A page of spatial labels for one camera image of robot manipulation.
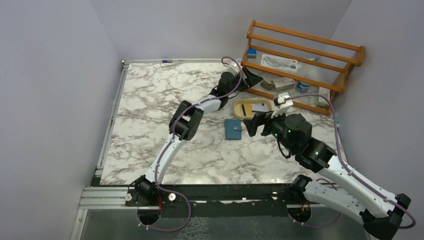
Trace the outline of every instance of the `wooden frame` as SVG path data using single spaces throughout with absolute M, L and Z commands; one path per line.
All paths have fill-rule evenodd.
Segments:
M 315 42 L 320 42 L 320 43 L 323 43 L 323 44 L 332 45 L 332 46 L 336 46 L 336 47 L 339 47 L 339 48 L 349 49 L 349 50 L 355 51 L 355 54 L 352 57 L 347 57 L 347 56 L 337 55 L 337 54 L 313 49 L 313 48 L 310 48 L 310 47 L 301 46 L 301 45 L 286 42 L 286 41 L 273 39 L 273 38 L 266 37 L 266 36 L 257 35 L 257 34 L 254 34 L 254 28 L 255 27 L 274 31 L 274 32 L 278 32 L 278 33 L 282 33 L 282 34 L 295 36 L 295 37 L 298 37 L 298 38 L 312 40 L 312 41 L 315 41 Z M 317 87 L 323 87 L 323 88 L 329 89 L 330 92 L 331 92 L 331 94 L 330 94 L 330 100 L 331 101 L 334 100 L 334 97 L 337 94 L 343 93 L 345 91 L 347 84 L 348 84 L 348 77 L 349 77 L 350 72 L 352 71 L 352 69 L 354 67 L 361 66 L 362 63 L 364 62 L 364 57 L 365 57 L 365 48 L 363 46 L 355 46 L 355 45 L 351 45 L 351 44 L 344 43 L 344 42 L 334 41 L 334 40 L 319 37 L 319 36 L 314 36 L 314 35 L 310 35 L 310 34 L 306 34 L 306 33 L 302 33 L 302 32 L 289 30 L 289 29 L 286 29 L 286 28 L 281 28 L 281 27 L 277 27 L 277 26 L 272 26 L 272 25 L 256 22 L 255 20 L 253 20 L 251 22 L 250 27 L 247 31 L 246 38 L 248 39 L 247 47 L 246 47 L 246 50 L 244 52 L 243 58 L 241 59 L 241 65 L 243 67 L 256 69 L 256 70 L 263 71 L 263 72 L 270 73 L 270 74 L 274 74 L 274 75 L 277 75 L 277 76 L 287 77 L 287 78 L 294 79 L 296 81 L 302 81 L 302 82 L 305 82 L 305 83 L 309 83 L 309 84 L 317 86 Z M 299 57 L 299 56 L 295 56 L 295 55 L 291 55 L 291 54 L 286 54 L 286 53 L 283 53 L 283 52 L 279 52 L 279 51 L 275 51 L 275 50 L 272 50 L 272 49 L 260 47 L 260 46 L 257 46 L 257 45 L 252 45 L 253 39 L 263 41 L 263 42 L 267 42 L 267 43 L 271 43 L 271 44 L 284 46 L 284 47 L 291 48 L 291 49 L 300 50 L 300 51 L 307 52 L 307 53 L 312 53 L 312 54 L 315 54 L 315 55 L 320 55 L 320 56 L 323 56 L 323 57 L 326 57 L 326 58 L 335 59 L 335 60 L 338 60 L 338 61 L 345 62 L 346 65 L 344 66 L 344 68 L 341 68 L 341 67 L 338 67 L 338 66 L 329 65 L 329 64 L 322 63 L 322 62 L 311 61 L 311 60 L 305 59 L 303 57 Z M 324 82 L 312 80 L 312 79 L 302 77 L 302 76 L 299 76 L 299 75 L 291 74 L 289 72 L 285 72 L 285 71 L 261 66 L 261 65 L 258 65 L 256 63 L 252 63 L 252 62 L 247 61 L 248 50 L 250 48 L 255 49 L 259 52 L 272 54 L 272 55 L 283 57 L 283 58 L 294 59 L 294 60 L 297 60 L 297 61 L 302 62 L 302 63 L 310 64 L 310 65 L 317 66 L 317 67 L 320 67 L 320 68 L 323 68 L 323 69 L 332 70 L 332 71 L 338 72 L 339 74 L 338 74 L 338 76 L 335 79 L 333 84 L 327 84 L 327 83 L 324 83 Z M 252 94 L 260 95 L 260 96 L 263 96 L 263 97 L 266 97 L 266 98 L 270 98 L 270 99 L 274 98 L 274 96 L 269 94 L 269 93 L 264 93 L 264 92 L 261 92 L 261 91 L 255 90 L 255 89 L 249 89 L 248 92 L 252 93 Z M 294 105 L 298 106 L 300 108 L 304 108 L 304 109 L 316 112 L 316 113 L 320 113 L 320 114 L 325 114 L 325 115 L 331 114 L 330 107 L 328 107 L 327 109 L 324 109 L 324 108 L 320 108 L 320 107 L 306 105 L 306 104 L 296 102 L 296 101 L 294 101 Z

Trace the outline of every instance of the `beige tray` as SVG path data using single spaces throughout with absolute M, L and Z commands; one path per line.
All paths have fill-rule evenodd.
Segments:
M 234 103 L 234 116 L 238 120 L 243 119 L 252 119 L 254 117 L 254 113 L 252 113 L 252 104 L 265 104 L 268 106 L 269 110 L 274 110 L 273 102 L 268 99 L 260 99 L 260 98 L 254 98 L 254 99 L 241 99 L 237 100 Z M 243 115 L 242 111 L 242 105 L 244 105 L 244 110 L 246 112 L 246 116 Z

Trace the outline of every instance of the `gray wall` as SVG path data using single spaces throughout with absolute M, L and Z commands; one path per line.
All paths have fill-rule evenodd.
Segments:
M 0 239 L 69 239 L 120 70 L 87 0 L 0 2 Z
M 418 224 L 398 240 L 424 236 L 423 12 L 422 0 L 352 0 L 332 37 L 366 47 L 336 101 L 340 137 L 357 170 L 412 198 Z
M 246 33 L 252 20 L 330 38 L 350 2 L 90 1 L 117 52 L 126 60 L 223 56 L 241 58 L 246 49 Z

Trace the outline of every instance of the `white marble surface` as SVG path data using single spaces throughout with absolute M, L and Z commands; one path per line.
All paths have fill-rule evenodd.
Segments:
M 162 148 L 180 102 L 202 100 L 225 70 L 218 62 L 130 64 L 100 183 L 129 184 L 143 175 Z M 197 134 L 168 168 L 164 184 L 290 183 L 299 174 L 319 177 L 293 158 L 283 158 L 272 136 L 249 137 L 243 125 L 242 140 L 225 140 L 224 120 L 233 118 L 235 100 L 248 98 L 260 97 L 242 92 L 224 109 L 203 116 Z M 300 108 L 288 113 L 301 113 L 313 125 L 312 136 L 335 148 L 331 117 Z

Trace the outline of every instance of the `white cable tie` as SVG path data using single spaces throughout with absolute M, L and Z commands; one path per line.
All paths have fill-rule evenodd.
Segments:
M 350 176 L 350 175 L 352 175 L 354 172 L 355 172 L 355 168 L 353 167 L 347 175 L 348 175 L 348 176 Z

